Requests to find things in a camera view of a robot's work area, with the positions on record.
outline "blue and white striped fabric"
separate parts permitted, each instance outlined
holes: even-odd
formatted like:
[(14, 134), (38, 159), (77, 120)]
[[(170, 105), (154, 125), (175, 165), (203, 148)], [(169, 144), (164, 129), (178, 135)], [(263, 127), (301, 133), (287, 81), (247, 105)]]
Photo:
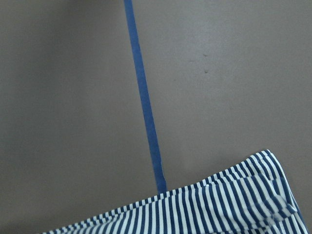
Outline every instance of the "blue and white striped fabric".
[(196, 184), (45, 234), (308, 234), (284, 172), (269, 151)]

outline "striped shirt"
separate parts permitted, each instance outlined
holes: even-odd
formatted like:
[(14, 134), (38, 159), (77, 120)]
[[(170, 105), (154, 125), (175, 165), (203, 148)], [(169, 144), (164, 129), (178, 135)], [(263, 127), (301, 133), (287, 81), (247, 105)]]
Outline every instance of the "striped shirt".
[(264, 150), (198, 183), (43, 234), (308, 234), (276, 157)]

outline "blue line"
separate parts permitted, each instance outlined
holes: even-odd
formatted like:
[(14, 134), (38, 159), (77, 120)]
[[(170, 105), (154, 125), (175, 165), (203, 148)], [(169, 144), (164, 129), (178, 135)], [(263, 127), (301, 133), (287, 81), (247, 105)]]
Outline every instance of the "blue line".
[(152, 113), (152, 108), (151, 108), (151, 103), (150, 103), (150, 97), (148, 94), (148, 88), (147, 88), (147, 83), (146, 83), (146, 78), (145, 78), (142, 54), (141, 54), (140, 44), (138, 41), (137, 27), (136, 27), (134, 12), (133, 12), (132, 0), (124, 0), (124, 4), (125, 4), (125, 10), (126, 10), (126, 17), (127, 17), (133, 59), (134, 59), (135, 68), (136, 68), (137, 84), (138, 84), (138, 89), (140, 92), (141, 104), (142, 104), (144, 121), (145, 121), (145, 128), (146, 128), (148, 143), (150, 146), (150, 153), (151, 153), (151, 158), (152, 158), (152, 163), (153, 163), (156, 185), (157, 185), (158, 193), (161, 194), (167, 191), (167, 185), (166, 185), (165, 177), (162, 172), (160, 151), (159, 151), (154, 118), (153, 118), (153, 113)]

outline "striped fabric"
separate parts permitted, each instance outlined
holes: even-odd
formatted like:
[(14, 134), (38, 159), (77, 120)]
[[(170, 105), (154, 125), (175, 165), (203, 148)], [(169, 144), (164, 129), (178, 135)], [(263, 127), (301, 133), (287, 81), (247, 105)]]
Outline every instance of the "striped fabric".
[(269, 151), (196, 184), (44, 234), (308, 234)]

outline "gray surface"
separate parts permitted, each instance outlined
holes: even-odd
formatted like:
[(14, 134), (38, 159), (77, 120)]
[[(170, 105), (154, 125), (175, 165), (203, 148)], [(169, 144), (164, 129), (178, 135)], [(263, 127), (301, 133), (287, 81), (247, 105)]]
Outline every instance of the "gray surface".
[[(311, 2), (134, 8), (168, 189), (268, 148), (312, 230)], [(122, 1), (0, 11), (0, 233), (155, 195)]]

